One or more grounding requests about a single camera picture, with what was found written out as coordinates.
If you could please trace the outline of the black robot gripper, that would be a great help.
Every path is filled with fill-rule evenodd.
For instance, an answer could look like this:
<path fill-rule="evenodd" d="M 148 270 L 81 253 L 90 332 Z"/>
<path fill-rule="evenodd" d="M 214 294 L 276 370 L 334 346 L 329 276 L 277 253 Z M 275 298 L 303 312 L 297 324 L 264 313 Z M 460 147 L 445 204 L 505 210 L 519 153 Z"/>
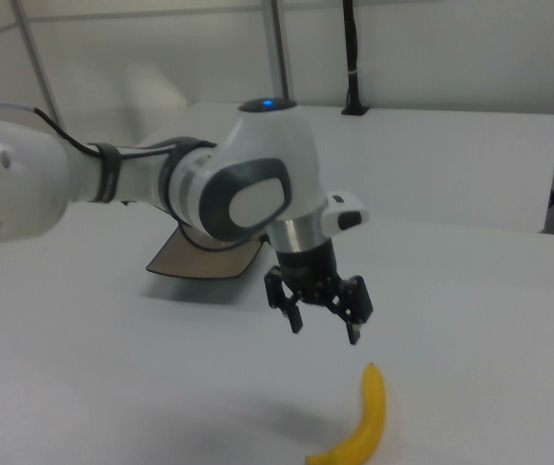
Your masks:
<path fill-rule="evenodd" d="M 269 307 L 281 311 L 293 334 L 303 327 L 298 298 L 307 304 L 331 307 L 345 323 L 350 344 L 355 345 L 374 307 L 362 276 L 339 276 L 332 240 L 304 252 L 276 255 L 280 268 L 271 267 L 263 278 Z M 284 282 L 294 295 L 286 296 Z"/>

